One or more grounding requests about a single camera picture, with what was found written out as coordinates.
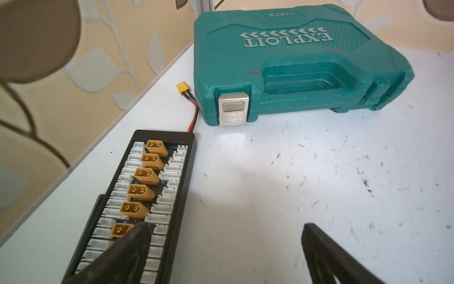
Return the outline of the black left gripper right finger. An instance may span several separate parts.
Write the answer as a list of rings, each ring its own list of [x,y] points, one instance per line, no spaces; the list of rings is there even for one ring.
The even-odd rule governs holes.
[[[305,224],[301,244],[314,284],[383,283],[314,223]]]

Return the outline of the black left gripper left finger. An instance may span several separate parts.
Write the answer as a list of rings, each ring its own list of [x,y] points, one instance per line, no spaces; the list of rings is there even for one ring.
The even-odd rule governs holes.
[[[65,284],[139,284],[148,257],[151,233],[145,222],[136,224],[109,249]]]

